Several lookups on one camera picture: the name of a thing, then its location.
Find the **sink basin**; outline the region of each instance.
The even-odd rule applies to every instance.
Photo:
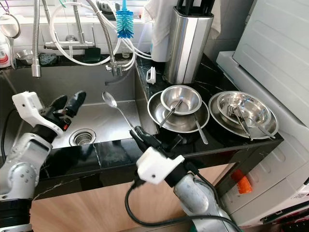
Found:
[[[35,91],[45,105],[60,95],[71,97],[79,90],[86,91],[84,105],[64,135],[54,140],[53,148],[131,138],[130,127],[121,113],[109,107],[101,98],[103,91],[115,97],[119,108],[133,126],[142,126],[150,134],[158,133],[148,115],[148,99],[136,68],[129,70],[123,77],[113,77],[102,66],[45,67],[42,68],[40,79],[31,76],[31,69],[5,72],[8,72],[17,92]],[[15,142],[30,130],[31,126],[21,121]]]

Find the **white towel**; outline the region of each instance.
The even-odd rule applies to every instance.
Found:
[[[172,10],[176,4],[177,0],[149,0],[144,6],[143,17],[145,22],[154,20],[152,30],[153,46],[158,45],[169,34]],[[221,32],[220,4],[220,0],[216,0],[211,11],[214,14],[210,31],[212,39],[217,38]],[[195,5],[200,5],[200,1],[195,1]]]

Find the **stacked dishes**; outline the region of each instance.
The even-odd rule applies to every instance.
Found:
[[[168,87],[149,99],[148,113],[158,125],[171,110],[174,111],[162,127],[177,133],[196,132],[199,126],[206,126],[210,117],[208,107],[200,94],[195,89],[183,85]]]
[[[244,92],[217,93],[210,99],[209,108],[222,127],[245,138],[274,138],[279,129],[273,112],[256,97]]]

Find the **countertop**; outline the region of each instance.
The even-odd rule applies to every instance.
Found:
[[[157,82],[154,85],[146,82],[146,72],[151,66],[156,67]],[[164,64],[137,58],[137,67],[148,98],[169,86],[163,80]],[[237,90],[205,55],[197,78],[190,86],[200,93],[206,104],[218,92]],[[203,131],[209,141],[208,145],[203,144],[198,132],[182,134],[187,144],[176,146],[173,152],[193,161],[199,168],[235,163],[216,186],[220,195],[237,182],[233,172],[247,174],[283,141],[278,133],[274,140],[250,141],[225,130],[211,116]],[[160,128],[156,137],[168,143],[176,135]],[[141,155],[142,152],[132,138],[53,149],[41,169],[35,199],[130,182],[136,170],[135,163]]]

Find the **orange object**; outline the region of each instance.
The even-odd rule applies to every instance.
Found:
[[[231,174],[231,178],[237,182],[237,187],[240,194],[252,192],[253,189],[248,178],[240,169],[235,170]]]
[[[240,194],[252,192],[251,184],[246,176],[237,182],[238,191]]]

